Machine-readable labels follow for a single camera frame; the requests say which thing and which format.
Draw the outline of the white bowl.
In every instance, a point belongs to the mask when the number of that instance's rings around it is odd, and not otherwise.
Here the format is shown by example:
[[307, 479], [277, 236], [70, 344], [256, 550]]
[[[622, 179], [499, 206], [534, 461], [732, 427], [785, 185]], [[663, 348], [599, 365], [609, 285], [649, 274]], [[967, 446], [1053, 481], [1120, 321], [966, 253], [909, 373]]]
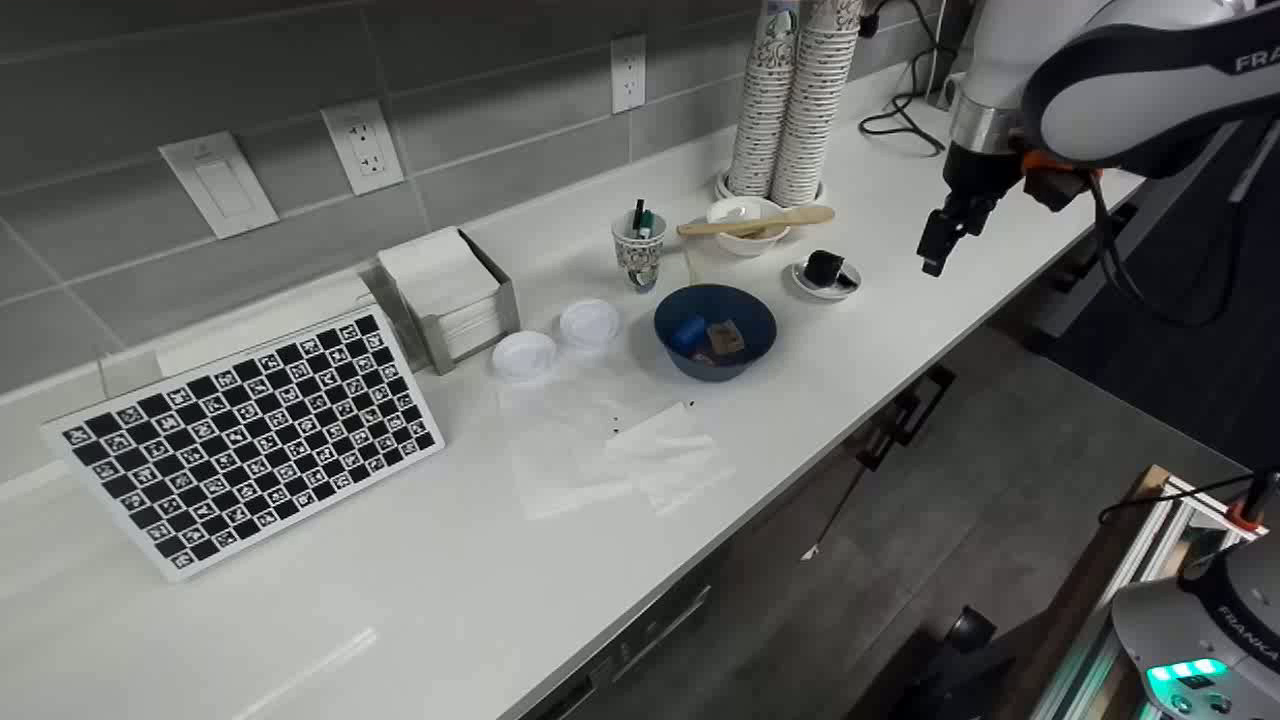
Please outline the white bowl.
[[[768, 199], [735, 196], [713, 202], [705, 211], [705, 220], [707, 223], [749, 222], [781, 213], [782, 208]], [[714, 238], [726, 252], [740, 258], [756, 258], [773, 249], [790, 231], [790, 225], [777, 225], [746, 236], [718, 233]]]

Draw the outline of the blue bowl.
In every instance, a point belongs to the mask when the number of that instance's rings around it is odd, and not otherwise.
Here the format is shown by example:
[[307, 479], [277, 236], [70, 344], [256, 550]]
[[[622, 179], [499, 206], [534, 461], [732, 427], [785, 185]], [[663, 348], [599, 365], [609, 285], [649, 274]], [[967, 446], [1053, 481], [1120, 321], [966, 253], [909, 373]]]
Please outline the blue bowl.
[[[733, 320], [746, 340], [746, 351], [727, 361], [713, 360], [705, 351], [695, 359], [677, 356], [667, 348], [666, 341], [689, 314], [703, 315], [708, 325]], [[764, 302], [744, 290], [714, 283], [690, 284], [666, 296], [654, 311], [653, 328], [673, 365], [685, 375], [707, 383], [728, 382], [744, 374], [773, 348], [778, 336], [774, 314]]]

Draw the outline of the blue cylinder plush block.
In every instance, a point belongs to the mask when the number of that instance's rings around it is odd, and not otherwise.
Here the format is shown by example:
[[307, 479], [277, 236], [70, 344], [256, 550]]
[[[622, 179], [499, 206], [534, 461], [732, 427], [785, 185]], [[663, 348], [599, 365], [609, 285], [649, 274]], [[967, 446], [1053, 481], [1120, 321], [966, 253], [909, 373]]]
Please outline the blue cylinder plush block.
[[667, 348], [681, 357], [698, 357], [704, 354], [709, 343], [707, 328], [708, 323], [703, 315], [686, 315], [669, 332], [666, 341]]

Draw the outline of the stack of paper cups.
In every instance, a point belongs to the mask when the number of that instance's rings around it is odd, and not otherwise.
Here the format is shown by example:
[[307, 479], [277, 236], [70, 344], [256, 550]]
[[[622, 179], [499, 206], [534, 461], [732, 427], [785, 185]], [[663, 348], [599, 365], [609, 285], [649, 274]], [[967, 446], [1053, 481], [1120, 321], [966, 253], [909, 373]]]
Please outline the stack of paper cups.
[[800, 0], [763, 0], [745, 61], [742, 106], [724, 181], [733, 196], [771, 192], [800, 28]]
[[859, 40], [864, 0], [815, 0], [800, 28], [794, 81], [771, 199], [795, 208], [817, 199], [829, 137]]

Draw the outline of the small white saucer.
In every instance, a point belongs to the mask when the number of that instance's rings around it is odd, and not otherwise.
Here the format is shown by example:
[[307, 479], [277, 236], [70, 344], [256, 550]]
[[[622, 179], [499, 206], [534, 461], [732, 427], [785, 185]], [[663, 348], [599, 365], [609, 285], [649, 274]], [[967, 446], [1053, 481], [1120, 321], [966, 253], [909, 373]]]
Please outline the small white saucer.
[[842, 261], [836, 281], [829, 286], [813, 284], [805, 277], [806, 265], [808, 260], [805, 258], [796, 260], [790, 264], [788, 274], [794, 284], [813, 299], [826, 302], [841, 302], [852, 297], [863, 286], [861, 274], [849, 260]]

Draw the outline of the wooden spoon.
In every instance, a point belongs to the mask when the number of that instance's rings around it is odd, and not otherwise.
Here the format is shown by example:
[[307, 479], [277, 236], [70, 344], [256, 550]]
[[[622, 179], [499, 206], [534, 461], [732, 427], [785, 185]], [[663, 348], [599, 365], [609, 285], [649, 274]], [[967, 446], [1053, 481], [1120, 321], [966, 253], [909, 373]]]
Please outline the wooden spoon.
[[762, 231], [769, 231], [774, 227], [795, 227], [795, 225], [814, 225], [832, 222], [835, 219], [835, 209], [827, 206], [803, 206], [803, 208], [790, 208], [773, 217], [759, 218], [749, 222], [722, 222], [722, 223], [700, 223], [700, 224], [684, 224], [677, 227], [677, 233], [682, 236], [707, 236], [707, 234], [750, 234]]

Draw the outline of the patterned paper cup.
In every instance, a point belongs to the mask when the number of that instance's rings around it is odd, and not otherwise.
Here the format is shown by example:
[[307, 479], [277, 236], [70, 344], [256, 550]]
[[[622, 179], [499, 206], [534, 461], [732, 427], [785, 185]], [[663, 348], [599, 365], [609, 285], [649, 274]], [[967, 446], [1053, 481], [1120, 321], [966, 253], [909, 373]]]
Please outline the patterned paper cup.
[[612, 225], [614, 259], [626, 281], [639, 293], [646, 293], [657, 287], [660, 260], [666, 249], [667, 224], [654, 213], [654, 233], [650, 240], [628, 237], [634, 210], [625, 213]]

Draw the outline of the white plastic lid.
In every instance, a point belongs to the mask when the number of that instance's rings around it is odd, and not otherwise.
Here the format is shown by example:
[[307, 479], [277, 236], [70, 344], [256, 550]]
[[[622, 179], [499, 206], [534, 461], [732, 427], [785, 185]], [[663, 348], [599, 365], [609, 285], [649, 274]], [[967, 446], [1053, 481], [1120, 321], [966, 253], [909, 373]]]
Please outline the white plastic lid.
[[608, 350], [622, 328], [620, 310], [602, 299], [581, 299], [567, 305], [558, 319], [559, 338], [584, 352]]
[[535, 380], [556, 365], [557, 342], [535, 331], [506, 336], [492, 350], [492, 369], [500, 379], [522, 383]]

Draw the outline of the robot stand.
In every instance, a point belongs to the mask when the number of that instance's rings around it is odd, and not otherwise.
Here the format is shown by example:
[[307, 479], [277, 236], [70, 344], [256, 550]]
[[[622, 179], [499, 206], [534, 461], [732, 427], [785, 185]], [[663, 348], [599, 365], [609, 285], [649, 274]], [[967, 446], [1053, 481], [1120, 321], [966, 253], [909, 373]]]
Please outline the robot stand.
[[1280, 473], [1226, 503], [1160, 466], [1106, 509], [1012, 720], [1280, 720]]

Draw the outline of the white paper napkin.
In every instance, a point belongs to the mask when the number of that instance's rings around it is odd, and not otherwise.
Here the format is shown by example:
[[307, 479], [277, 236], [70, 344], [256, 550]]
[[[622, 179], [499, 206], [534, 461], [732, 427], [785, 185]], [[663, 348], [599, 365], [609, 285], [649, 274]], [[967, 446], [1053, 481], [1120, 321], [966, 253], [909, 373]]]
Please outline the white paper napkin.
[[691, 405], [677, 402], [611, 438], [603, 470], [669, 515], [728, 482], [736, 468]]
[[631, 495], [607, 441], [618, 429], [588, 409], [508, 404], [502, 409], [509, 474], [526, 518], [548, 520]]

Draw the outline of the black white calibration board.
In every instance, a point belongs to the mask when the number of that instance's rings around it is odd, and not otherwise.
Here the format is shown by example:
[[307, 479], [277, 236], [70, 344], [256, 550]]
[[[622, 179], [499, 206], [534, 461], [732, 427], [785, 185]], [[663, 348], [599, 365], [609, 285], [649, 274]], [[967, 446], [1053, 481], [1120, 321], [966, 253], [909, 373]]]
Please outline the black white calibration board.
[[41, 432], [170, 582], [445, 446], [374, 304], [58, 416]]

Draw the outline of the white wall socket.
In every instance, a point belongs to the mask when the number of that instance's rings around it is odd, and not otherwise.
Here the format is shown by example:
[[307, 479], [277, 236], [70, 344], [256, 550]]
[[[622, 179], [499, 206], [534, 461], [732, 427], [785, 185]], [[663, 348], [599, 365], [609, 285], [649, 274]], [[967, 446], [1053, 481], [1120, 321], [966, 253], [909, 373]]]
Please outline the white wall socket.
[[612, 113], [640, 108], [646, 100], [646, 36], [626, 35], [611, 41]]
[[404, 181], [390, 129], [376, 99], [324, 108], [321, 117], [355, 195], [371, 193]]

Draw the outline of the white switch plate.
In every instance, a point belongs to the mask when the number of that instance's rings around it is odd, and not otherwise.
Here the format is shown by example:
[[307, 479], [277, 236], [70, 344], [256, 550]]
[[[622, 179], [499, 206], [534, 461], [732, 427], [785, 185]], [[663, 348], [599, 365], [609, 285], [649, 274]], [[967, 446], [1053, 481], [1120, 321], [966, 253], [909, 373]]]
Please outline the white switch plate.
[[159, 152], [216, 238], [279, 222], [233, 133], [223, 131], [163, 145]]

